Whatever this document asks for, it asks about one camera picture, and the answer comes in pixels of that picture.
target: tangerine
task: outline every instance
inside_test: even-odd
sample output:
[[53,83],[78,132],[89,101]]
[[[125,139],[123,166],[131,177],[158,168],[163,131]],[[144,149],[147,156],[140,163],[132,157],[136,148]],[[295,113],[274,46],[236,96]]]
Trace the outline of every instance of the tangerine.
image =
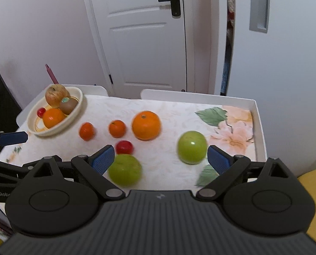
[[109,124],[108,131],[114,138],[120,138],[126,133],[126,125],[123,121],[114,120]]
[[137,114],[132,122],[132,131],[139,140],[152,140],[161,130],[158,115],[152,111],[143,111]]
[[93,139],[95,135],[94,126],[91,123],[84,123],[80,127],[79,135],[85,141]]
[[46,128],[52,128],[63,121],[65,118],[66,116],[58,108],[51,108],[47,110],[42,116],[43,124]]

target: black cable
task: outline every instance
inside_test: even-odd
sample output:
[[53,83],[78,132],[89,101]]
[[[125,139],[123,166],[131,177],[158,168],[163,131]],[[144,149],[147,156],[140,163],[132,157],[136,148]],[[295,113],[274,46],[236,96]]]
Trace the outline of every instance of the black cable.
[[5,83],[4,79],[2,78],[1,74],[0,74],[0,81],[2,82],[2,84],[4,85],[4,88],[8,91],[9,95],[11,96],[11,98],[13,99],[13,101],[15,102],[15,104],[17,105],[17,107],[19,108],[20,111],[22,111],[22,108],[20,107],[20,105],[18,104],[18,102],[15,100],[14,96],[12,95],[12,93],[10,92],[9,88],[7,87],[7,84]]

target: fruit bowl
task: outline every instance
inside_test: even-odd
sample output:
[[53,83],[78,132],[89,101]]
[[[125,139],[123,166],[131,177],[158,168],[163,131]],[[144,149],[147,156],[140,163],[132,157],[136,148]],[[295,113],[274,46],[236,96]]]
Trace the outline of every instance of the fruit bowl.
[[52,108],[46,102],[45,97],[43,97],[37,102],[37,104],[33,106],[33,108],[30,110],[28,114],[27,125],[30,133],[40,137],[51,136],[59,133],[74,121],[74,119],[77,117],[78,113],[81,110],[83,93],[77,87],[66,87],[66,89],[68,90],[70,97],[77,99],[78,101],[78,104],[74,108],[74,110],[69,115],[67,115],[67,117],[63,121],[48,129],[44,126],[43,120],[37,116],[37,110],[39,108],[44,107],[46,110]]

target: white door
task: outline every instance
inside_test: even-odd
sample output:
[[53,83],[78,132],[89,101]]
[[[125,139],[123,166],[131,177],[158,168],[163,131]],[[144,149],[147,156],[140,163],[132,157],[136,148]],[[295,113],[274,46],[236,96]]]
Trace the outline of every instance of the white door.
[[139,98],[145,88],[186,90],[183,3],[91,0],[115,95]]
[[236,0],[228,95],[255,99],[268,156],[295,175],[316,159],[316,0],[270,0],[267,33]]

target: floral tablecloth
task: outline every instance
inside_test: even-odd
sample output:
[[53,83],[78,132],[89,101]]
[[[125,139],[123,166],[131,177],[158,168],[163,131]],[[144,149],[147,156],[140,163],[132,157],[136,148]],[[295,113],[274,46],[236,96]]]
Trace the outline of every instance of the floral tablecloth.
[[[137,113],[147,110],[158,114],[162,132],[152,141],[140,141],[131,131],[131,121]],[[113,138],[108,132],[108,124],[115,119],[124,121],[128,128],[121,139]],[[82,140],[78,134],[84,122],[92,123],[97,130],[95,138],[89,142]],[[19,128],[19,131],[23,130],[28,132],[26,124]],[[63,161],[69,161],[79,154],[92,155],[105,145],[115,146],[119,140],[128,140],[134,145],[133,156],[143,167],[143,177],[133,187],[123,188],[126,193],[130,189],[190,189],[196,193],[204,184],[202,174],[209,173],[209,170],[212,175],[215,172],[208,166],[206,158],[197,165],[187,165],[179,160],[176,144],[179,137],[189,130],[201,132],[209,145],[217,145],[230,155],[243,154],[252,161],[256,159],[250,111],[221,105],[86,95],[79,116],[66,130],[46,138],[28,132],[28,141],[4,148],[0,161],[22,166],[55,154]],[[107,172],[104,176],[110,179]]]

